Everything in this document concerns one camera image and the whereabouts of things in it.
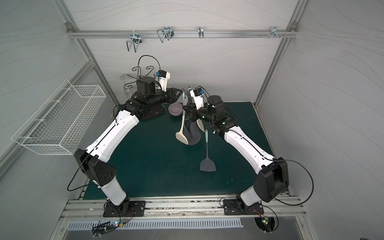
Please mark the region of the beige spatula grey handle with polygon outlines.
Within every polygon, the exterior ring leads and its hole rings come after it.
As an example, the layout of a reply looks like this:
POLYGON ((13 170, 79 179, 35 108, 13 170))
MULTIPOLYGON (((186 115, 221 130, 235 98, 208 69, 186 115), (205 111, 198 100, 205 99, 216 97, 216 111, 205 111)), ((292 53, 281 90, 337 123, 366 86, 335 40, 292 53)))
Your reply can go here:
POLYGON ((175 137, 178 141, 180 141, 181 143, 185 144, 185 145, 188 145, 188 139, 187 137, 184 135, 184 123, 185 123, 185 115, 186 115, 186 112, 185 110, 183 110, 183 113, 182 113, 182 123, 181 123, 181 128, 178 132, 176 132, 175 134, 175 137))

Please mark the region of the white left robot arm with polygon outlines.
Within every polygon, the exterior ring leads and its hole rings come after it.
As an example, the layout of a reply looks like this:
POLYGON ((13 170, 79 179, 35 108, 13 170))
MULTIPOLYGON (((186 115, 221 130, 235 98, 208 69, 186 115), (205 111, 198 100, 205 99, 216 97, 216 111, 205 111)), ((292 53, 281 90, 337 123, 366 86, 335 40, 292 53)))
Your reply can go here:
POLYGON ((129 200, 119 184, 117 170, 108 164, 113 152, 124 137, 157 106, 175 103, 182 90, 168 88, 170 73, 158 71, 155 77, 137 80, 137 91, 117 112, 106 130, 85 150, 77 149, 74 156, 79 168, 105 194, 109 202, 124 206, 129 200))

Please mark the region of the grey spatula mint handle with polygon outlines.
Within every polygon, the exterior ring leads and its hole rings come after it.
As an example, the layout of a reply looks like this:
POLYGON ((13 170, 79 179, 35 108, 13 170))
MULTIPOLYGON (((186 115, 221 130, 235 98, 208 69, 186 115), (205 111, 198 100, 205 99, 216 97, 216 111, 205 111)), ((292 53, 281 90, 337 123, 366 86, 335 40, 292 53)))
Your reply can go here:
POLYGON ((215 172, 217 170, 216 164, 209 158, 209 133, 205 130, 206 141, 206 157, 200 162, 200 171, 202 172, 215 172))

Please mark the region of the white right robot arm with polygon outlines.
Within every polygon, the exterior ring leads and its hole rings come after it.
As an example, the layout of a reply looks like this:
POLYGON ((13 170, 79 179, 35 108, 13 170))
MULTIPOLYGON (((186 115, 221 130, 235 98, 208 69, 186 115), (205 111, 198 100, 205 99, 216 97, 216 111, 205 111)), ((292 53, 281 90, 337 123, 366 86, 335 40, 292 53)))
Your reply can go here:
POLYGON ((287 161, 276 159, 249 138, 220 96, 208 97, 203 104, 183 106, 191 121, 206 121, 213 133, 233 146, 251 165, 257 178, 254 184, 237 196, 240 206, 248 208, 259 202, 270 202, 289 186, 287 161))

